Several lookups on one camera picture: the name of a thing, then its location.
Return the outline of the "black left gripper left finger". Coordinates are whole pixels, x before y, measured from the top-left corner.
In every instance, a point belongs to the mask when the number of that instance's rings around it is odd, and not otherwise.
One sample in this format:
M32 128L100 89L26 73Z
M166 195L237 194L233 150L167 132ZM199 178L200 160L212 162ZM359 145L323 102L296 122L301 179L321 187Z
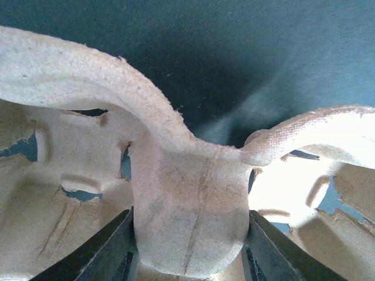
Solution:
M131 207L32 280L135 280L137 264L134 208Z

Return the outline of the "brown pulp cup carrier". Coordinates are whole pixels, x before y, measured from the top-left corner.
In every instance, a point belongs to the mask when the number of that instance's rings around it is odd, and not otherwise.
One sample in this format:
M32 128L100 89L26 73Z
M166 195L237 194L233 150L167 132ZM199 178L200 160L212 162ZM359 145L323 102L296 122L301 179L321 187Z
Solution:
M1 279L33 277L134 208L141 280L244 280L254 210L345 280L374 279L374 108L320 108L242 148L195 137L125 59L1 27Z

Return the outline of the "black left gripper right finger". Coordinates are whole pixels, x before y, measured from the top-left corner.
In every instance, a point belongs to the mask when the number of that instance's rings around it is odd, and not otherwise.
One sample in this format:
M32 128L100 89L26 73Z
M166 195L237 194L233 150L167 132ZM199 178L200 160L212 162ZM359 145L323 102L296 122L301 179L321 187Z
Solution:
M245 280L345 280L254 210L241 258Z

